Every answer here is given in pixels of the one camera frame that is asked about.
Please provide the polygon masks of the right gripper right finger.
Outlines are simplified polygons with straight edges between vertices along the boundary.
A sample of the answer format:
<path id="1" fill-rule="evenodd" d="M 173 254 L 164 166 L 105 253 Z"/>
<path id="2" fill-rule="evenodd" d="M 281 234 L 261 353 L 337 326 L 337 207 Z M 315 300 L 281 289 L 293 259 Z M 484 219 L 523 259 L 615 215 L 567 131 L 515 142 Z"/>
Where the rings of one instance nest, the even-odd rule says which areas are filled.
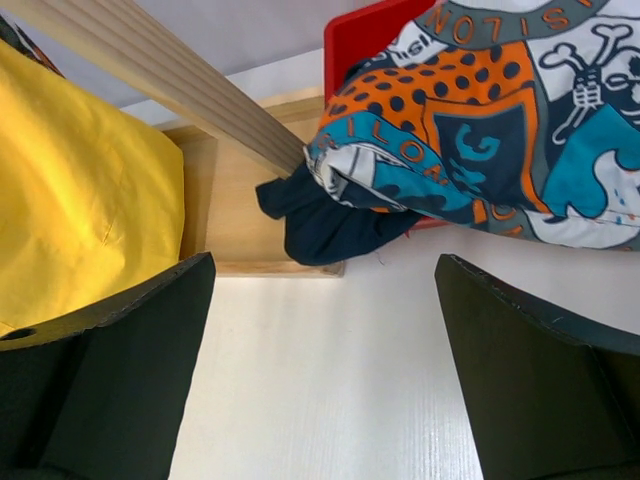
<path id="1" fill-rule="evenodd" d="M 439 302 L 487 479 L 635 479 L 639 338 L 442 255 Z"/>

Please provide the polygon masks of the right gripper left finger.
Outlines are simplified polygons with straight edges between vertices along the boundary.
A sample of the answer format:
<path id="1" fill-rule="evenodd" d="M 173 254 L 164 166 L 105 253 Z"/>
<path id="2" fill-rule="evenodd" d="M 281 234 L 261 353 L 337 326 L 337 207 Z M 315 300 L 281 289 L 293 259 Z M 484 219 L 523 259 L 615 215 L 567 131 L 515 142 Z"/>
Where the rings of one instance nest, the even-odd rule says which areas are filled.
<path id="1" fill-rule="evenodd" d="M 5 479 L 165 479 L 216 268 L 194 255 L 1 338 Z"/>

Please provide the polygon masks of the yellow shorts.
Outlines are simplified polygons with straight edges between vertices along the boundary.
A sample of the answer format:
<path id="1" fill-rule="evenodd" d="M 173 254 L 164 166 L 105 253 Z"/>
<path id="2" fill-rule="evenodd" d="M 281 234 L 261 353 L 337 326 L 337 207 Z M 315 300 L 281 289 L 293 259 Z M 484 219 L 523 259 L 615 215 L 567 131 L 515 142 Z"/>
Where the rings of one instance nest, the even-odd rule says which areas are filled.
<path id="1" fill-rule="evenodd" d="M 171 140 L 2 46 L 3 333 L 173 266 L 184 222 L 184 161 Z"/>

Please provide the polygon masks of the navy blue shorts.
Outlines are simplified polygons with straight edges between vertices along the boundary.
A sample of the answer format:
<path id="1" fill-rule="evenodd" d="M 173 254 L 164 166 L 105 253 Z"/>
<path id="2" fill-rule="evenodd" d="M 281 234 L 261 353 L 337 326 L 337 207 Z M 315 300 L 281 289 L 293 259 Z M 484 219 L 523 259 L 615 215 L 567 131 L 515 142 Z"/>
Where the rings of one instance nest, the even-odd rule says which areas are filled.
<path id="1" fill-rule="evenodd" d="M 379 213 L 341 205 L 304 164 L 288 178 L 260 184 L 255 191 L 261 211 L 285 221 L 284 250 L 304 266 L 327 266 L 369 254 L 422 218 L 414 211 Z"/>

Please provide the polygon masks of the blue orange patterned shorts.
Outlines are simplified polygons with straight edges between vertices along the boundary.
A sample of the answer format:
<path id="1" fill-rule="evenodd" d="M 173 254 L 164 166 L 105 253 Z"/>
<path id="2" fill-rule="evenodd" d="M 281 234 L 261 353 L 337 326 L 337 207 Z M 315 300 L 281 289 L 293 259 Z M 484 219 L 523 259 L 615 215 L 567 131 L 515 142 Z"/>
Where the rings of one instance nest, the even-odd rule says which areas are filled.
<path id="1" fill-rule="evenodd" d="M 329 100 L 305 149 L 356 208 L 639 247 L 639 5 L 443 1 Z"/>

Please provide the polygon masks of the black orange camouflage shorts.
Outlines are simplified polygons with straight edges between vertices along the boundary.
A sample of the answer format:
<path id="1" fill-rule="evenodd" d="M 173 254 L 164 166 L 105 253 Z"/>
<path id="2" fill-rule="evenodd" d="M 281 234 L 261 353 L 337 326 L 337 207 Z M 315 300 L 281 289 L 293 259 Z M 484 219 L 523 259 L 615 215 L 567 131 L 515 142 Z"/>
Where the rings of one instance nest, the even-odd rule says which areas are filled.
<path id="1" fill-rule="evenodd" d="M 42 65 L 46 69 L 63 77 L 63 73 L 54 65 L 44 51 L 15 23 L 0 16 L 1 40 L 25 57 Z"/>

